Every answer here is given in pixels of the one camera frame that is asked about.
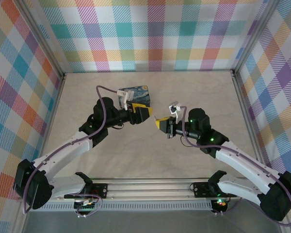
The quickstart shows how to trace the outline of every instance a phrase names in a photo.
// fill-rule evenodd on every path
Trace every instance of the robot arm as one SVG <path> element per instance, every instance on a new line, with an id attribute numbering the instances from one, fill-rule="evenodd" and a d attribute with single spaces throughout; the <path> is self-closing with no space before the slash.
<path id="1" fill-rule="evenodd" d="M 180 108 L 170 106 L 170 110 L 175 113 Z M 156 125 L 167 134 L 167 138 L 178 134 L 195 139 L 196 147 L 201 146 L 205 154 L 230 165 L 247 178 L 238 179 L 224 171 L 217 171 L 208 182 L 214 196 L 228 193 L 250 200 L 276 221 L 282 221 L 291 209 L 288 194 L 276 181 L 279 180 L 291 194 L 291 173 L 280 174 L 241 151 L 226 136 L 211 128 L 204 110 L 192 109 L 184 125 L 182 121 L 177 122 L 176 117 L 157 119 Z"/>
<path id="2" fill-rule="evenodd" d="M 54 178 L 54 176 L 73 159 L 89 151 L 108 136 L 109 127 L 121 126 L 125 122 L 132 125 L 140 124 L 152 114 L 152 109 L 145 105 L 128 103 L 127 110 L 118 110 L 111 98 L 103 97 L 102 100 L 106 108 L 106 122 L 101 131 L 90 136 L 100 128 L 104 120 L 102 104 L 98 100 L 94 113 L 68 141 L 32 162 L 25 159 L 18 164 L 13 188 L 23 198 L 25 186 L 30 182 L 26 202 L 33 209 L 40 208 L 50 198 L 65 194 L 91 193 L 93 182 L 82 172 L 77 172 L 71 177 Z"/>

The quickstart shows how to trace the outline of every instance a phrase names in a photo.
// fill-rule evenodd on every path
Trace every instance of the floor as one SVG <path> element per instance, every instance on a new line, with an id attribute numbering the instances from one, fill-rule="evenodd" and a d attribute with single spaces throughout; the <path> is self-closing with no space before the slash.
<path id="1" fill-rule="evenodd" d="M 254 157 L 229 71 L 68 74 L 45 153 L 65 142 L 86 121 L 98 99 L 96 85 L 113 90 L 147 85 L 158 118 L 169 116 L 168 105 L 176 100 L 188 110 L 203 108 L 213 128 Z M 114 93 L 101 93 L 112 97 L 118 107 Z M 122 130 L 109 129 L 107 138 L 57 176 L 82 171 L 91 178 L 201 178 L 217 170 L 241 176 L 199 149 L 182 146 L 180 137 L 167 139 L 151 117 L 140 125 L 126 123 Z"/>

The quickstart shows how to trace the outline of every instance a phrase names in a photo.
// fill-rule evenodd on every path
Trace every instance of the beige table surface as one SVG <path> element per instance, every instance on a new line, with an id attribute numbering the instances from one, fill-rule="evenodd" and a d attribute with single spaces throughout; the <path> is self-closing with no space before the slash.
<path id="1" fill-rule="evenodd" d="M 114 90 L 147 85 L 153 115 L 158 118 L 170 115 L 168 105 L 175 100 L 188 110 L 203 108 L 213 128 L 254 156 L 228 71 L 68 74 L 45 152 L 65 142 L 93 113 L 96 85 Z M 119 106 L 116 94 L 101 93 Z M 167 139 L 151 117 L 140 125 L 126 123 L 122 130 L 109 129 L 107 138 L 73 160 L 57 177 L 82 171 L 91 178 L 202 178 L 217 170 L 240 176 L 199 149 L 182 146 L 179 136 Z"/>

